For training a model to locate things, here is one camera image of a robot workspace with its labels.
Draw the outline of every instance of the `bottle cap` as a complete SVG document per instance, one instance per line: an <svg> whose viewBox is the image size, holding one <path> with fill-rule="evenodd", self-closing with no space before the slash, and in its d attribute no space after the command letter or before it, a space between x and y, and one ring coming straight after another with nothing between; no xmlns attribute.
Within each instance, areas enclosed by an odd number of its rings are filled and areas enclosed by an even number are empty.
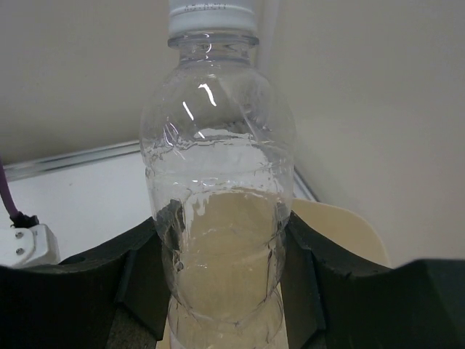
<svg viewBox="0 0 465 349"><path fill-rule="evenodd" d="M237 29L255 35L254 5L254 0L169 0L169 36L210 29Z"/></svg>

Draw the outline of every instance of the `plastic bottle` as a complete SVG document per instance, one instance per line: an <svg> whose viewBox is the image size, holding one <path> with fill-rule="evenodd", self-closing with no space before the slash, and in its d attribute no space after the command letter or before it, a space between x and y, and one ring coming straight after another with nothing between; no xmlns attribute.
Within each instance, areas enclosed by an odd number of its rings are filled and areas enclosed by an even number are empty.
<svg viewBox="0 0 465 349"><path fill-rule="evenodd" d="M257 318L267 307L280 307L282 318L282 307L267 302L286 258L295 126L251 64L259 43L252 1L171 0L170 16L168 45L179 50L179 65L146 105L140 141L171 308L238 338L250 321L270 327ZM265 332L251 349L270 340ZM196 337L181 344L226 348Z"/></svg>

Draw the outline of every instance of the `bottle neck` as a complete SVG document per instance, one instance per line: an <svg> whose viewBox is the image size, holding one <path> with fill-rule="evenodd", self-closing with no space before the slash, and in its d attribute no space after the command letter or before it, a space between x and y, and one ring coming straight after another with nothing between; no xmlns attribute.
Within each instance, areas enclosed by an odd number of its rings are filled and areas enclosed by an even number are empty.
<svg viewBox="0 0 465 349"><path fill-rule="evenodd" d="M250 49L258 43L249 33L231 31L192 32L168 40L168 46L179 50L180 65L222 61L250 65Z"/></svg>

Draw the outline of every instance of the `cable connector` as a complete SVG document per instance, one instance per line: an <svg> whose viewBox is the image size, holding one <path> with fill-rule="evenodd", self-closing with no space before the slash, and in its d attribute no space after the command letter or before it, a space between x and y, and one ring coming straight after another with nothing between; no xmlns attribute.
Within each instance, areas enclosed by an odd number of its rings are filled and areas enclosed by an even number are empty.
<svg viewBox="0 0 465 349"><path fill-rule="evenodd" d="M15 228L32 228L39 224L37 216L29 217L22 212L18 212L14 217L10 217Z"/></svg>

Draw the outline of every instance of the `cable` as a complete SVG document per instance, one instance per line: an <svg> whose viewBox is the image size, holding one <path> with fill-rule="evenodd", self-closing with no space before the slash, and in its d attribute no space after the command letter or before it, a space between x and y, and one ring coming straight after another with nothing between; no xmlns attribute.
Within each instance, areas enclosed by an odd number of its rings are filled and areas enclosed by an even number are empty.
<svg viewBox="0 0 465 349"><path fill-rule="evenodd" d="M37 216L29 217L18 211L15 202L13 201L12 194L9 191L7 175L5 174L5 168L0 157L0 196L3 201L5 209L7 209L9 218L12 220L13 225L16 228L31 228L34 225L38 225L39 219Z"/></svg>

